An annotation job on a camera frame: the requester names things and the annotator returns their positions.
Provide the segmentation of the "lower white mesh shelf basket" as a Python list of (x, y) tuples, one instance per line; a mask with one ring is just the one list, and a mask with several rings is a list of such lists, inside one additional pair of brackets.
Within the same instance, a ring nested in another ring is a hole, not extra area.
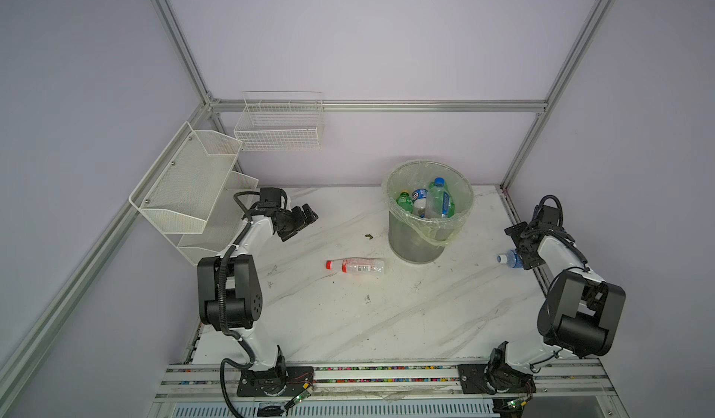
[(231, 171), (204, 232), (200, 235), (183, 235), (177, 245), (180, 254), (192, 265), (197, 265), (202, 258), (222, 254), (238, 236), (244, 222), (243, 211), (234, 200), (234, 194), (253, 192), (258, 184), (258, 179)]

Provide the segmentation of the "aluminium front rail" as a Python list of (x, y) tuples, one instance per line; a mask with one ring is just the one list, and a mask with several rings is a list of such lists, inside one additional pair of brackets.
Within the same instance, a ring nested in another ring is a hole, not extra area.
[(151, 417), (626, 417), (598, 360), (551, 360), (530, 386), (480, 390), (480, 364), (378, 362), (316, 364), (277, 396), (251, 393), (238, 371), (171, 365)]

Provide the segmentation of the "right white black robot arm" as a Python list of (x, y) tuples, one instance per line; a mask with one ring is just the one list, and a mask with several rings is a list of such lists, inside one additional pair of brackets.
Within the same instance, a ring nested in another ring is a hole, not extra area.
[(527, 222), (506, 228), (525, 269), (542, 265), (553, 274), (536, 329), (493, 349), (486, 380), (498, 391), (523, 387), (543, 364), (556, 358), (602, 357), (608, 354), (627, 295), (588, 264), (568, 233), (555, 226)]

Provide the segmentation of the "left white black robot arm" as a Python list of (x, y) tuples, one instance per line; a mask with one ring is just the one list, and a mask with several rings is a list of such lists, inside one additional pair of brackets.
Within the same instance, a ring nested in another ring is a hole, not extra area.
[(200, 321), (238, 344), (246, 359), (224, 357), (221, 369), (240, 371), (246, 384), (284, 383), (288, 374), (279, 345), (258, 326), (264, 295), (256, 257), (272, 237), (285, 242), (316, 220), (318, 214), (307, 204), (248, 210), (227, 248), (197, 264)]

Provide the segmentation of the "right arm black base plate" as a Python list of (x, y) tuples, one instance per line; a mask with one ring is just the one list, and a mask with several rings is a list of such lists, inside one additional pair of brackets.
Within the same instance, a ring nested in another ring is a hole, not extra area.
[(508, 366), (460, 364), (457, 371), (464, 394), (532, 394), (536, 391), (532, 375)]

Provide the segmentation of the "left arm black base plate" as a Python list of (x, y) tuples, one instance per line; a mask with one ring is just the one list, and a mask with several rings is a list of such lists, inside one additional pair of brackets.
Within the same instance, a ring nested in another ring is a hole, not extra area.
[(242, 371), (236, 395), (239, 398), (295, 397), (313, 384), (315, 370), (308, 366)]

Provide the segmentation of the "green bottle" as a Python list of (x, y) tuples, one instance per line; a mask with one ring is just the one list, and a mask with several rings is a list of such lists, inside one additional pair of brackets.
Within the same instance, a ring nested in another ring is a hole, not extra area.
[(408, 214), (413, 214), (413, 199), (411, 198), (411, 193), (407, 191), (402, 191), (398, 195), (396, 203), (402, 210), (404, 210)]

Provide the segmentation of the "clear bottle blue cap sideways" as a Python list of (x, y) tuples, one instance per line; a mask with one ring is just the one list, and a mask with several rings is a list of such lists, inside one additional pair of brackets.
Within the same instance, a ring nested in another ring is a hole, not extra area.
[(445, 179), (437, 177), (426, 192), (426, 218), (441, 219), (454, 216), (454, 202), (449, 193)]

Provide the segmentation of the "white mesh shelf basket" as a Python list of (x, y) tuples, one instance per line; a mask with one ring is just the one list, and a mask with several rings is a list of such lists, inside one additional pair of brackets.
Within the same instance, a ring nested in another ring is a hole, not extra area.
[(200, 235), (241, 147), (234, 137), (184, 123), (128, 203), (163, 235)]
[(258, 179), (231, 171), (204, 232), (200, 235), (183, 235), (177, 245), (180, 254), (192, 265), (197, 265), (202, 258), (222, 254), (238, 236), (244, 222), (243, 211), (234, 200), (234, 194), (253, 192), (258, 184)]

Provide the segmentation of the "clear bottle blue label angled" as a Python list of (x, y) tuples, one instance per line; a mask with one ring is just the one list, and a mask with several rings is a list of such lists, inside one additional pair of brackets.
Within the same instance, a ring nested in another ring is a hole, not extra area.
[(511, 268), (523, 268), (523, 262), (516, 250), (508, 250), (506, 253), (500, 253), (496, 256), (497, 261), (501, 265), (506, 265)]

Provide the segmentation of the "upper white mesh shelf basket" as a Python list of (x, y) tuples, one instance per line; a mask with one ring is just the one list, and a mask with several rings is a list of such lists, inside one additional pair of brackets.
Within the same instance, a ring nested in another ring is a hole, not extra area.
[(234, 137), (184, 123), (128, 203), (163, 235), (200, 235), (241, 147)]

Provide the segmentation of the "clear bottle red white label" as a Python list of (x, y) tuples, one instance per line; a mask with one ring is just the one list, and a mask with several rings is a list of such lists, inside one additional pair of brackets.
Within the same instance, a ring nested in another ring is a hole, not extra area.
[(381, 259), (346, 258), (329, 260), (325, 263), (325, 268), (345, 274), (381, 275), (385, 272), (385, 262)]

